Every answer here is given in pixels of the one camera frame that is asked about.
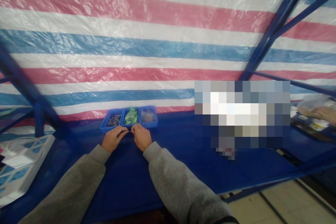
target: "power strip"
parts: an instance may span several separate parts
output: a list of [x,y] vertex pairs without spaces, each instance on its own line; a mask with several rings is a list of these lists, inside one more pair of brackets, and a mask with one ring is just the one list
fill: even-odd
[[0,208],[28,191],[54,140],[53,135],[47,135],[27,141],[23,146],[34,153],[41,152],[40,158],[35,163],[18,169],[8,165],[3,167],[0,171]]

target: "hand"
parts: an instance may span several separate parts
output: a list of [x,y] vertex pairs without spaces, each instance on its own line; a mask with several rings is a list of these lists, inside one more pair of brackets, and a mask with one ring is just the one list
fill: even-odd
[[131,132],[134,135],[134,142],[136,146],[144,152],[152,143],[151,133],[145,129],[141,124],[134,124]]
[[126,127],[118,126],[105,134],[101,146],[108,152],[113,152],[118,146],[120,140],[128,133]]
[[336,126],[336,110],[330,107],[318,107],[311,114],[315,118],[328,121],[332,126]]

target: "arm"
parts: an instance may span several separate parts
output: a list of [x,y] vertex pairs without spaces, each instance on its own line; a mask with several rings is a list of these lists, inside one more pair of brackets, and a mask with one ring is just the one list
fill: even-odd
[[167,149],[152,143],[148,130],[139,126],[139,129],[132,128],[132,132],[136,145],[149,162],[150,177],[157,193],[179,223],[238,223],[228,204]]
[[80,223],[105,175],[105,162],[127,133],[121,126],[107,132],[102,145],[82,156],[19,224]]

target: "floor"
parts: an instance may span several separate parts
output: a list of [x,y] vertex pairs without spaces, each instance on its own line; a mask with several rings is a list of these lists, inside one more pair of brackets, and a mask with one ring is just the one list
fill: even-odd
[[[336,223],[336,218],[294,181],[262,193],[288,224]],[[234,201],[229,206],[240,224],[282,224],[259,194]]]

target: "gray sleeve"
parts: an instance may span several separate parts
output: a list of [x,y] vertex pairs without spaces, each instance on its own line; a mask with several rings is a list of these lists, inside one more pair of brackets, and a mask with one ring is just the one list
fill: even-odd
[[233,216],[228,204],[200,181],[182,162],[158,143],[143,153],[163,204],[180,224],[211,224]]
[[89,154],[82,156],[19,224],[80,223],[105,175],[104,164],[110,155],[97,145]]

